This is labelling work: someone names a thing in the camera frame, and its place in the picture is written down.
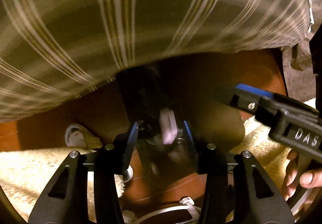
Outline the person's right hand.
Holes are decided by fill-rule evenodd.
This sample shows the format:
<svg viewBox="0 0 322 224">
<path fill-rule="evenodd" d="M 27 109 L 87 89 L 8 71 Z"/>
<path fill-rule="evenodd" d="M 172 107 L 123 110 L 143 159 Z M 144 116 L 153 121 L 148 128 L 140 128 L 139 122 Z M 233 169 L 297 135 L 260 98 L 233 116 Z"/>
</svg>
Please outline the person's right hand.
<svg viewBox="0 0 322 224">
<path fill-rule="evenodd" d="M 287 155 L 289 163 L 281 188 L 281 194 L 286 201 L 294 195 L 298 185 L 304 189 L 321 188 L 322 186 L 321 168 L 299 173 L 298 157 L 298 152 L 293 149 Z"/>
</svg>

